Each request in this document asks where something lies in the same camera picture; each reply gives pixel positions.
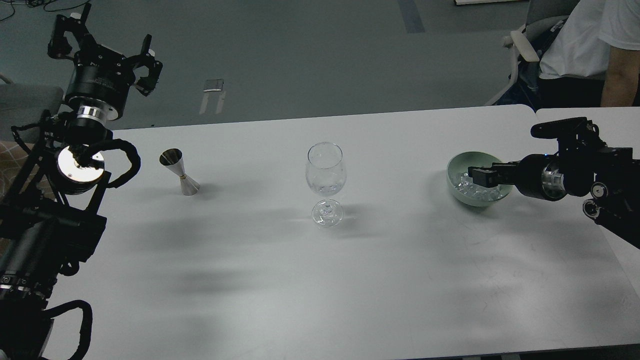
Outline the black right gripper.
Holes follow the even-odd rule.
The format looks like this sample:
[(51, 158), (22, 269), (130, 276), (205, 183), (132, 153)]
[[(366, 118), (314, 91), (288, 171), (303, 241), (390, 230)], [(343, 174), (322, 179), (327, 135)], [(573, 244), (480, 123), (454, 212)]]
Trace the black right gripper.
[(469, 166), (467, 174), (475, 185), (494, 188), (515, 186), (529, 198), (559, 201), (561, 174), (557, 155), (533, 153), (519, 161), (492, 162), (489, 166)]

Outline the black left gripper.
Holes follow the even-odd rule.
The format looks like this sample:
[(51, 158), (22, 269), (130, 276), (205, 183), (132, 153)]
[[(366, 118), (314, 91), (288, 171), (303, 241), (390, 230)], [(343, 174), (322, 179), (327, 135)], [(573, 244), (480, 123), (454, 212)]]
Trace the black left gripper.
[[(151, 50), (151, 34), (144, 37), (139, 54), (100, 58), (99, 44), (86, 26), (91, 7), (90, 2), (85, 2), (80, 13), (55, 16), (47, 55), (51, 59), (74, 61), (65, 93), (67, 106), (74, 110), (80, 105), (101, 106), (106, 111), (106, 119), (114, 121), (124, 115), (130, 87), (145, 97), (153, 93), (163, 63), (155, 59)], [(146, 76), (135, 74), (140, 68), (147, 69)]]

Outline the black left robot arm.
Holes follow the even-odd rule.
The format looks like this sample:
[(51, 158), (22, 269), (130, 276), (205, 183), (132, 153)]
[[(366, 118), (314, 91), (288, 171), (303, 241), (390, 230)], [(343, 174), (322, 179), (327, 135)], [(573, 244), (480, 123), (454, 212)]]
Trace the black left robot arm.
[(1, 200), (1, 237), (9, 241), (1, 257), (1, 358), (41, 360), (55, 317), (80, 310), (78, 346), (82, 360), (90, 348), (93, 310), (84, 300), (49, 307), (58, 276), (76, 275), (94, 254), (107, 219), (98, 211), (107, 189), (137, 175), (137, 148), (114, 137), (107, 123), (124, 114), (130, 88), (148, 96), (163, 64), (154, 57), (152, 36), (141, 52), (126, 56), (97, 43), (82, 12), (58, 14), (47, 46), (51, 59), (74, 64), (63, 103), (70, 111), (45, 110), (39, 120), (12, 126), (26, 162)]

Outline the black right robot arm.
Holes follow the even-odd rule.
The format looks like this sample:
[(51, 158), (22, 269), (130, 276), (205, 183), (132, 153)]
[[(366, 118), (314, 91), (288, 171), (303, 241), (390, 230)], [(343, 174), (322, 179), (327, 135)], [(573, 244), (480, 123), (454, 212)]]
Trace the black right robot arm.
[(586, 117), (538, 123), (530, 134), (555, 139), (553, 154), (533, 153), (519, 161), (470, 166), (474, 184), (515, 186), (529, 198), (556, 202), (567, 195), (585, 198), (583, 214), (620, 239), (640, 246), (640, 164), (633, 148), (608, 146), (598, 125)]

